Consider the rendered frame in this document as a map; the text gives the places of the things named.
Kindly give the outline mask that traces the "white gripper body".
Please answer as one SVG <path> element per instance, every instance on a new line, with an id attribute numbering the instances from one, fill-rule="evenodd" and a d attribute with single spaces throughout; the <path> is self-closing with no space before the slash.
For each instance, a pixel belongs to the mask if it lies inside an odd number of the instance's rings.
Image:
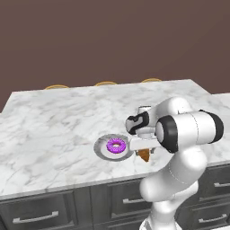
<path id="1" fill-rule="evenodd" d="M 152 149 L 159 147 L 160 143 L 156 138 L 142 139 L 139 137 L 131 138 L 129 141 L 130 150 Z"/>

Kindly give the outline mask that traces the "brown pastry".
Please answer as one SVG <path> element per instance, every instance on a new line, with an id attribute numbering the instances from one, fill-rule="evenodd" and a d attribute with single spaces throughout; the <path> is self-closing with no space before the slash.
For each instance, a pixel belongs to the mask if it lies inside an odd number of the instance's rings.
<path id="1" fill-rule="evenodd" d="M 137 155 L 145 162 L 148 162 L 150 158 L 150 150 L 148 148 L 137 150 Z"/>

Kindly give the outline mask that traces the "purple frosted donut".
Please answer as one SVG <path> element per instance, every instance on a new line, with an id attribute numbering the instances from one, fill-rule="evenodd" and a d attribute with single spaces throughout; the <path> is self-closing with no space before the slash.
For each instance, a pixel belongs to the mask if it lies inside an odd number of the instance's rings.
<path id="1" fill-rule="evenodd" d="M 113 154 L 120 154 L 126 149 L 126 142 L 121 138 L 111 138 L 107 142 L 107 150 Z"/>

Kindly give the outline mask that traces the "grey round plate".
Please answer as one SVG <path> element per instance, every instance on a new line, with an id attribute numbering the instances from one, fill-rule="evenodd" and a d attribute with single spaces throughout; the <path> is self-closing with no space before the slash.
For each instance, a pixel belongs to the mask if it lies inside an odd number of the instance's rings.
<path id="1" fill-rule="evenodd" d="M 126 149 L 120 154 L 113 154 L 107 150 L 107 142 L 111 138 L 121 138 L 126 142 Z M 107 134 L 102 137 L 99 137 L 98 140 L 94 143 L 93 151 L 103 160 L 120 162 L 130 158 L 134 152 L 129 150 L 129 141 L 128 137 L 121 134 Z"/>

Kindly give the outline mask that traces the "dark grey drawer front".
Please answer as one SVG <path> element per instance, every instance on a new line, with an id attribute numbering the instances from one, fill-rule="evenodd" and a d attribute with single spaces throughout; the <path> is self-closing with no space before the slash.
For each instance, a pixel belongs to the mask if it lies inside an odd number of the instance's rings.
<path id="1" fill-rule="evenodd" d="M 139 230 L 140 225 L 147 216 L 148 214 L 145 213 L 143 215 L 97 224 L 93 226 L 93 230 Z"/>
<path id="2" fill-rule="evenodd" d="M 225 219 L 211 222 L 199 223 L 199 219 L 210 219 L 221 217 L 222 214 L 227 214 Z M 230 225 L 230 202 L 211 204 L 204 206 L 193 206 L 182 208 L 177 218 L 177 223 L 182 230 L 213 230 L 223 226 Z"/>
<path id="3" fill-rule="evenodd" d="M 13 219 L 43 217 L 58 211 L 58 217 L 27 224 L 13 224 Z M 0 214 L 7 230 L 52 230 L 72 226 L 74 220 L 66 194 L 15 200 L 0 205 Z"/>
<path id="4" fill-rule="evenodd" d="M 147 212 L 151 208 L 149 202 L 123 204 L 123 199 L 142 199 L 139 191 L 140 180 L 122 181 L 110 186 L 111 217 L 128 217 Z"/>
<path id="5" fill-rule="evenodd" d="M 215 188 L 215 182 L 230 182 L 230 164 L 207 168 L 199 179 L 199 200 L 222 199 L 230 196 L 230 187 Z"/>

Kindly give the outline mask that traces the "yellow wooden stool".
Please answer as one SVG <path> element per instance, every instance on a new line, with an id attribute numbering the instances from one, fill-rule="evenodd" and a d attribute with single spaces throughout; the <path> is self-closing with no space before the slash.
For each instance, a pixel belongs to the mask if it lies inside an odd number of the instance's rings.
<path id="1" fill-rule="evenodd" d="M 95 84 L 94 86 L 112 85 L 112 84 L 117 84 L 117 83 L 112 82 L 112 81 L 102 81 L 102 82 L 99 82 L 99 83 Z"/>
<path id="2" fill-rule="evenodd" d="M 47 86 L 47 87 L 45 88 L 45 90 L 50 90 L 50 89 L 62 89 L 62 88 L 69 88 L 69 87 L 66 86 L 66 85 L 63 85 L 63 84 L 53 84 L 53 85 Z"/>
<path id="3" fill-rule="evenodd" d="M 152 78 L 147 78 L 147 79 L 143 80 L 141 83 L 161 82 L 161 81 L 162 81 L 162 80 L 159 79 L 159 78 L 152 77 Z"/>

